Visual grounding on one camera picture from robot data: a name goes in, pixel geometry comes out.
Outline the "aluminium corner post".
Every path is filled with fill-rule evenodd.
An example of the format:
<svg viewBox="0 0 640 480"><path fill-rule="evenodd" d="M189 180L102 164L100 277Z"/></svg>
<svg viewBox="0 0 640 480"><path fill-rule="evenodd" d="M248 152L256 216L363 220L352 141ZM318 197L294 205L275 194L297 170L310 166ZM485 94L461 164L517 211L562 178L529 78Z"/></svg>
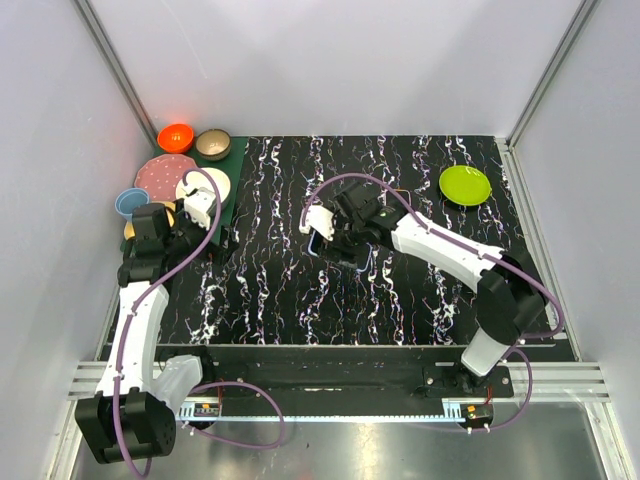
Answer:
<svg viewBox="0 0 640 480"><path fill-rule="evenodd" d="M93 3L88 0L71 0L81 22L91 36L107 69L117 84L124 100L144 133L148 143L156 147L157 129L145 108L134 84L132 83L124 64L122 63L111 39L103 25Z"/></svg>
<svg viewBox="0 0 640 480"><path fill-rule="evenodd" d="M505 144L509 151L515 149L518 141L523 136L526 128L545 98L547 91L568 59L599 4L599 0L582 0L579 2L576 11L572 15L569 24L547 62L542 75L517 118L514 127L505 138Z"/></svg>

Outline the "brown patterned bowl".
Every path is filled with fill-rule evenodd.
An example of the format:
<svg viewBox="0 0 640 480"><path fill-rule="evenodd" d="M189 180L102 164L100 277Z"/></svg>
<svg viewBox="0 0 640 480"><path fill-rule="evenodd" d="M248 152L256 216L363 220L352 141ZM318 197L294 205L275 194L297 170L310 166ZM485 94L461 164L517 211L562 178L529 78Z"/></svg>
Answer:
<svg viewBox="0 0 640 480"><path fill-rule="evenodd" d="M209 129L197 137L195 146L197 152L204 159L220 161L226 158L231 151L231 136L221 129Z"/></svg>

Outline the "aluminium corner post left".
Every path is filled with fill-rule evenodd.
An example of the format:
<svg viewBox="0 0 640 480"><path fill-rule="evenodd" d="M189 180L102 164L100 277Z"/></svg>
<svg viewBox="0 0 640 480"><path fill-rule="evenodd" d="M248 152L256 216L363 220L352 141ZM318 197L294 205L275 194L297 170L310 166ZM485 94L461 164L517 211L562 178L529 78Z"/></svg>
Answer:
<svg viewBox="0 0 640 480"><path fill-rule="evenodd" d="M157 129L145 108L134 84L132 83L124 64L122 63L111 39L103 25L93 3L88 0L71 0L81 22L91 36L107 69L117 84L124 100L144 133L148 143L156 147Z"/></svg>

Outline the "phone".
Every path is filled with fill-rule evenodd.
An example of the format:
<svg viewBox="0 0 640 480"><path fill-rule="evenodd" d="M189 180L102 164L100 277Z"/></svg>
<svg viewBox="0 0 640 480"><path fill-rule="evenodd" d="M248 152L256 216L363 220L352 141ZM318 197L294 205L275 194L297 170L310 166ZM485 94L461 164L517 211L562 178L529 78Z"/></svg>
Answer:
<svg viewBox="0 0 640 480"><path fill-rule="evenodd" d="M307 252L312 257L355 270L358 273L368 270L372 260L372 247L369 244L348 246L340 242L329 241L315 229L310 232Z"/></svg>

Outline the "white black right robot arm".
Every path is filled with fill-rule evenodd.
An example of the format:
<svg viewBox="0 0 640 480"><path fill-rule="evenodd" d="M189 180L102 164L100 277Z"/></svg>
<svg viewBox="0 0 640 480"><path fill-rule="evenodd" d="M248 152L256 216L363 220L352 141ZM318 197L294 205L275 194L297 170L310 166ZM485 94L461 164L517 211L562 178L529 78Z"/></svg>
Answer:
<svg viewBox="0 0 640 480"><path fill-rule="evenodd" d="M490 375L544 314L548 297L527 250L506 251L455 234L412 209L402 194L387 200L367 186L368 176L341 190L325 207L308 202L299 230L310 255L363 270L382 246L426 262L455 277L475 295L478 328L460 359L424 388L427 392L478 396Z"/></svg>

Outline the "yellow square plate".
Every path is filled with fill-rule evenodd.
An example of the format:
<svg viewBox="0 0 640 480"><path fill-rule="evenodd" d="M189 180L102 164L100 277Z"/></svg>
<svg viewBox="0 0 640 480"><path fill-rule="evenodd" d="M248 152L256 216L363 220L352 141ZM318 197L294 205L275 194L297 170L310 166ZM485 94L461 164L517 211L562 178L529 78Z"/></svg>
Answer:
<svg viewBox="0 0 640 480"><path fill-rule="evenodd" d="M171 228L175 225L175 212L176 212L176 204L171 201L160 201L165 207L165 212L167 215L168 223ZM129 240L135 237L135 229L131 221L128 221L124 227L124 239Z"/></svg>

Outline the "light blue cup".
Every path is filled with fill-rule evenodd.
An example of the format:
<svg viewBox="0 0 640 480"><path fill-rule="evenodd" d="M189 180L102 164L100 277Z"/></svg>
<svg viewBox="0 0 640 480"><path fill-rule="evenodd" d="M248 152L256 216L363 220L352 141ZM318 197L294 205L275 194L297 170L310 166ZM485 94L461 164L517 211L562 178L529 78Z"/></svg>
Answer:
<svg viewBox="0 0 640 480"><path fill-rule="evenodd" d="M129 188L121 192L115 200L116 212L126 221L131 221L136 208L150 202L150 195L143 188Z"/></svg>

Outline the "pink dotted plate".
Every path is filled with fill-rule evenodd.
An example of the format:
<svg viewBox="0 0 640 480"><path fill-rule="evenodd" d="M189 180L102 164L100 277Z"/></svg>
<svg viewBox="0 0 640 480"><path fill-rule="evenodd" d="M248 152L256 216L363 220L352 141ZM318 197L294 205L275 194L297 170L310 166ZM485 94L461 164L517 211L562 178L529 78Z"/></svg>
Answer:
<svg viewBox="0 0 640 480"><path fill-rule="evenodd" d="M137 172L133 185L145 190L153 202L174 201L176 187L184 172L196 162L182 154L163 154L146 162Z"/></svg>

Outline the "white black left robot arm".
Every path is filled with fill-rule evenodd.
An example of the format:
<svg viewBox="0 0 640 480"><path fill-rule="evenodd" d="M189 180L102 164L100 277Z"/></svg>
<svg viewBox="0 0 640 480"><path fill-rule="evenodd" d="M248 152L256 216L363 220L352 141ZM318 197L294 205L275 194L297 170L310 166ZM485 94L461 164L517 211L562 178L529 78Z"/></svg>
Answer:
<svg viewBox="0 0 640 480"><path fill-rule="evenodd" d="M189 392L208 394L216 372L195 355L154 358L171 280L210 244L222 213L213 199L184 199L171 208L148 203L129 223L118 269L119 314L113 346L92 397L78 401L75 420L100 464L151 460L171 453L176 415Z"/></svg>

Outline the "green mat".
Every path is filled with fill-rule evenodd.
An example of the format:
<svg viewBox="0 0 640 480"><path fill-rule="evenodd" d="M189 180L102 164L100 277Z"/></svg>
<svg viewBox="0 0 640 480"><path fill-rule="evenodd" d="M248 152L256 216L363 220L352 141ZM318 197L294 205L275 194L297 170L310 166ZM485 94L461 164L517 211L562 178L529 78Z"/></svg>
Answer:
<svg viewBox="0 0 640 480"><path fill-rule="evenodd" d="M225 209L222 209L222 215L220 218L220 222L218 224L218 228L213 238L211 239L211 243L214 245L218 245L220 239L220 230L223 226L230 226L232 215L234 213L234 205L237 198L237 191L240 182L240 174L243 165L243 159L245 154L245 147L247 146L247 138L246 137L232 137L232 146L229 155L220 161L209 161L204 159L196 150L196 147L192 147L187 152L182 155L186 155L191 157L196 162L196 167L204 168L216 168L222 170L226 173L231 180L231 194L228 201L228 204ZM154 151L154 157L170 154L163 152L160 148L157 148Z"/></svg>

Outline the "white bowl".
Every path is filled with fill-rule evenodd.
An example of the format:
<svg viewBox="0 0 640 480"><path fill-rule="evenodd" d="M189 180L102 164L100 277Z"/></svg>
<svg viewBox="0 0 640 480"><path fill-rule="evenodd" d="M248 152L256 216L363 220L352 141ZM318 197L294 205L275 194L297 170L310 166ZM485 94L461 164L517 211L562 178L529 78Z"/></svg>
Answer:
<svg viewBox="0 0 640 480"><path fill-rule="evenodd" d="M222 170L216 168L209 167L204 168L201 171L190 172L187 175L187 183L184 183L183 180L178 182L178 185L175 188L176 199L184 199L190 193L199 188L206 188L210 192L213 192L213 188L211 187L208 179L203 175L203 172L206 172L215 182L218 191L221 194L222 209L225 209L230 198L232 184L229 176Z"/></svg>

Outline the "aluminium corner post right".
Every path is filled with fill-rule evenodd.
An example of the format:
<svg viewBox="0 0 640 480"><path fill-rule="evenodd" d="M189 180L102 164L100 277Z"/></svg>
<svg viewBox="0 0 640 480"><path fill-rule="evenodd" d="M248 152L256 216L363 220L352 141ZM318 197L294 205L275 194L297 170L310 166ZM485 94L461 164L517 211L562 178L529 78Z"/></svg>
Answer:
<svg viewBox="0 0 640 480"><path fill-rule="evenodd" d="M515 149L518 141L523 136L526 128L545 98L547 91L568 59L599 4L599 0L582 0L579 2L576 11L572 15L569 24L547 62L542 75L517 118L514 127L505 138L505 144L509 151Z"/></svg>

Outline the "lime green plate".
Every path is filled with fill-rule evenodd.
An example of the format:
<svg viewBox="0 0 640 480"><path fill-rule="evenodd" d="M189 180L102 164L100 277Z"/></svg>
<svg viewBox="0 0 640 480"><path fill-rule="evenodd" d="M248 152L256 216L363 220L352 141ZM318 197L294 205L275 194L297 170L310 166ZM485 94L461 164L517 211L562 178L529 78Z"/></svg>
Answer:
<svg viewBox="0 0 640 480"><path fill-rule="evenodd" d="M455 165L444 170L438 184L448 200L464 207L479 206L492 193L488 177L480 170L466 165Z"/></svg>

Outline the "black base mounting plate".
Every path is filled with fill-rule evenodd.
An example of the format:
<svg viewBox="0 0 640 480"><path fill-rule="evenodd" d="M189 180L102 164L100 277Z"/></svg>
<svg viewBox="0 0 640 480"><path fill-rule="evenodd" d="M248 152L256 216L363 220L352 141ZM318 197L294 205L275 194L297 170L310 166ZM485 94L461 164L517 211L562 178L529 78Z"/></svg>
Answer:
<svg viewBox="0 0 640 480"><path fill-rule="evenodd" d="M227 416L266 416L272 408L236 387L254 384L289 417L410 417L438 415L445 399L484 401L514 396L509 370L497 366L484 380L462 372L459 347L176 346L159 348L205 359L204 380L224 381Z"/></svg>

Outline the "aluminium front rail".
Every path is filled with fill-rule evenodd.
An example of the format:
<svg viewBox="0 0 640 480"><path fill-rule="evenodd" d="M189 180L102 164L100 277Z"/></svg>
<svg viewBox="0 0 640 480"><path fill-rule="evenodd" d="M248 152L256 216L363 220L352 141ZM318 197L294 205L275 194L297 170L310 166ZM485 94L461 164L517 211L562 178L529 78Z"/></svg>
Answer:
<svg viewBox="0 0 640 480"><path fill-rule="evenodd" d="M272 386L265 390L275 400L286 422L301 423L455 423L463 408L479 406L485 393L426 394L398 386ZM498 373L490 404L521 404L531 391L531 403L606 403L609 394L600 368L594 363L540 363L530 368L512 362ZM179 422L275 422L268 401L253 390L224 387L191 395L176 413Z"/></svg>

